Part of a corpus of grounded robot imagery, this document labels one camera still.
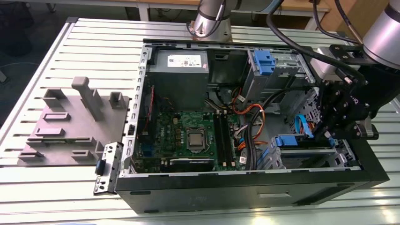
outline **power supply label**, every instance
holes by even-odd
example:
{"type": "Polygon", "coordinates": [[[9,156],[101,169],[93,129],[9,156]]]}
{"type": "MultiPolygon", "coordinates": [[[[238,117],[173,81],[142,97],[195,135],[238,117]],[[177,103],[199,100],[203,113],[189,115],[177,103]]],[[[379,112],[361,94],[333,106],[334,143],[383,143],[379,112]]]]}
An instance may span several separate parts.
{"type": "Polygon", "coordinates": [[[169,55],[167,67],[201,67],[199,55],[169,55]]]}

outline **cpu socket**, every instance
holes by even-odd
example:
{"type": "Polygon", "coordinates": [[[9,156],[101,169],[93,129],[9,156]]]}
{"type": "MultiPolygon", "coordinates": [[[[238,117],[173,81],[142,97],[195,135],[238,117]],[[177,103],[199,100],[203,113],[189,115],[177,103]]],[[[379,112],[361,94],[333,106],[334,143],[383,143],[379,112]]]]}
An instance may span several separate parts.
{"type": "Polygon", "coordinates": [[[202,127],[189,127],[186,129],[186,149],[191,153],[205,150],[205,129],[202,127]]]}

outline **aluminum table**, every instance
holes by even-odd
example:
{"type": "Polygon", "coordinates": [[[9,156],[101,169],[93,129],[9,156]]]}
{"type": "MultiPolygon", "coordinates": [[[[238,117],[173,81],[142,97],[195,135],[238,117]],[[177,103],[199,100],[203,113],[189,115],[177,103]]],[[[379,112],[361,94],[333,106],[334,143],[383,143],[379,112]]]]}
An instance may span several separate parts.
{"type": "MultiPolygon", "coordinates": [[[[342,44],[315,31],[283,30],[301,45],[342,44]]],[[[281,44],[266,28],[231,27],[234,42],[281,44]]],[[[15,165],[34,122],[45,106],[46,88],[70,88],[74,76],[86,76],[101,92],[135,93],[143,38],[190,40],[181,23],[69,19],[0,130],[0,165],[15,165]]],[[[93,196],[94,167],[0,168],[0,223],[85,221],[115,224],[394,224],[400,223],[400,107],[383,106],[373,120],[379,139],[371,149],[390,181],[353,191],[315,206],[201,212],[135,214],[113,196],[93,196]]]]}

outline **white label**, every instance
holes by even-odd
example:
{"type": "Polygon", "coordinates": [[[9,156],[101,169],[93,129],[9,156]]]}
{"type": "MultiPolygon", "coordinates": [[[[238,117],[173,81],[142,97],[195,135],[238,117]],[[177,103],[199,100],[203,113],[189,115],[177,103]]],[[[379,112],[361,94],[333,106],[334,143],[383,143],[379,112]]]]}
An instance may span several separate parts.
{"type": "Polygon", "coordinates": [[[246,159],[245,157],[239,156],[238,162],[239,162],[241,164],[245,164],[246,161],[247,161],[247,159],[246,159]]]}
{"type": "Polygon", "coordinates": [[[241,96],[241,95],[237,95],[237,99],[238,99],[241,102],[243,102],[243,100],[245,100],[243,96],[241,96]]]}
{"type": "Polygon", "coordinates": [[[167,67],[201,67],[201,56],[198,55],[169,55],[167,67]]]}

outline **green motherboard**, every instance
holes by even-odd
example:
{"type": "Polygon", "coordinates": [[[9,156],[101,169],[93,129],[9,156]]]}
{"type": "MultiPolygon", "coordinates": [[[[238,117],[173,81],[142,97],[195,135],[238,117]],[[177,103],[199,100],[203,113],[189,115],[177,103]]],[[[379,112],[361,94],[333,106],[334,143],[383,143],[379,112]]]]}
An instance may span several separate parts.
{"type": "MultiPolygon", "coordinates": [[[[141,144],[138,165],[143,173],[159,173],[159,163],[173,158],[213,159],[213,171],[239,170],[238,157],[231,144],[234,163],[218,162],[214,115],[210,112],[159,112],[155,121],[154,143],[141,144]]],[[[238,117],[226,115],[226,130],[238,126],[238,117]]]]}

